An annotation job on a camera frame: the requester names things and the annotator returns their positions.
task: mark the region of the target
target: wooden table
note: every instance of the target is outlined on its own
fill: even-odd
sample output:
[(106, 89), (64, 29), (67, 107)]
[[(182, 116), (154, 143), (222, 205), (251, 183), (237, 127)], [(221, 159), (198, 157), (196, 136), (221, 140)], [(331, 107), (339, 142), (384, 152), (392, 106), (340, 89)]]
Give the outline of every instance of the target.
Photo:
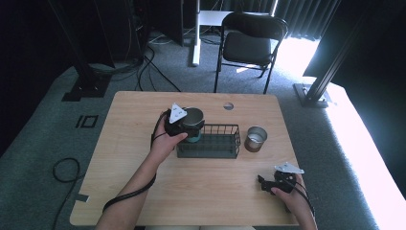
[[(177, 158), (161, 165), (138, 225), (297, 225), (283, 203), (260, 189), (257, 175), (274, 180), (275, 165), (298, 166), (278, 100), (272, 95), (118, 92), (71, 215), (74, 225), (95, 225), (103, 205), (129, 180), (148, 154), (150, 135), (161, 112), (173, 103), (204, 112), (207, 124), (238, 124), (237, 159)], [(227, 110), (224, 104), (234, 109)], [(251, 126), (268, 139), (259, 152), (245, 149)]]

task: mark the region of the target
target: white desk leg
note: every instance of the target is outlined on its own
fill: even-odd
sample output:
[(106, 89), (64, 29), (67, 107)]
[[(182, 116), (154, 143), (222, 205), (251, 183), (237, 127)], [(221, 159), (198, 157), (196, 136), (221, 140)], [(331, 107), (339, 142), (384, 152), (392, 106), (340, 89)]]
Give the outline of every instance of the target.
[(200, 23), (199, 23), (199, 14), (200, 14), (200, 0), (196, 0), (196, 28), (194, 36), (194, 49), (193, 49), (193, 66), (198, 66), (200, 62)]
[(200, 61), (200, 38), (196, 38), (196, 41), (193, 49), (193, 66), (198, 66)]

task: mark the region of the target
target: wrist strap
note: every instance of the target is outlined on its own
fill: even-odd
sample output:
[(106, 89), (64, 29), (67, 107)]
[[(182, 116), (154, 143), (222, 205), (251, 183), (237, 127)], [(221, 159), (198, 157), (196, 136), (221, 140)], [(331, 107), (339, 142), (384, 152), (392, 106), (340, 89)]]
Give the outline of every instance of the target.
[(104, 212), (112, 204), (115, 204), (115, 203), (117, 203), (119, 201), (122, 201), (122, 200), (125, 200), (125, 199), (128, 199), (128, 198), (137, 196), (137, 195), (145, 192), (146, 190), (148, 190), (153, 185), (153, 183), (155, 182), (155, 179), (156, 179), (156, 174), (153, 176), (153, 178), (149, 181), (149, 183), (144, 188), (142, 188), (140, 190), (137, 190), (135, 192), (132, 192), (130, 194), (120, 195), (120, 196), (117, 196), (115, 198), (110, 199), (107, 203), (105, 203), (104, 207), (102, 208), (102, 211)]

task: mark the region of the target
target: sunlight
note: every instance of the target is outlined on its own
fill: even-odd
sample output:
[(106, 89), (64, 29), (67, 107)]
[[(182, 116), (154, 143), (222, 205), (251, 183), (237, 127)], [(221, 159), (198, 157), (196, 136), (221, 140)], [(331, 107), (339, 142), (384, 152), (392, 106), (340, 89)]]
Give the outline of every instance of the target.
[(254, 65), (254, 64), (247, 64), (245, 66), (246, 67), (237, 68), (236, 72), (239, 74), (239, 73), (244, 72), (245, 70), (248, 70), (249, 68), (256, 67), (256, 65)]
[(292, 76), (302, 76), (318, 45), (318, 40), (289, 37), (281, 44), (275, 66), (283, 72), (292, 73)]
[[(331, 85), (328, 94), (333, 95), (334, 90), (346, 95), (344, 88)], [(326, 113), (372, 215), (380, 229), (397, 229), (406, 214), (406, 201), (350, 100), (333, 101)]]

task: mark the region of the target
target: black folding chair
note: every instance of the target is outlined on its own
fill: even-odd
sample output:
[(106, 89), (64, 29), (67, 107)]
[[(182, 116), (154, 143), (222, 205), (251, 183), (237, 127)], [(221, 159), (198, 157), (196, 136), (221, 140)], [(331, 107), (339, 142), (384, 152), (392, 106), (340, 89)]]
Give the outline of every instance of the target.
[[(286, 34), (287, 24), (280, 18), (244, 12), (228, 14), (221, 24), (221, 41), (215, 72), (214, 92), (217, 92), (221, 65), (258, 69), (262, 71), (259, 76), (262, 78), (270, 64), (268, 78), (263, 90), (263, 94), (266, 94), (278, 49)], [(271, 40), (276, 42), (274, 48)], [(247, 67), (232, 62), (254, 64), (258, 67)]]

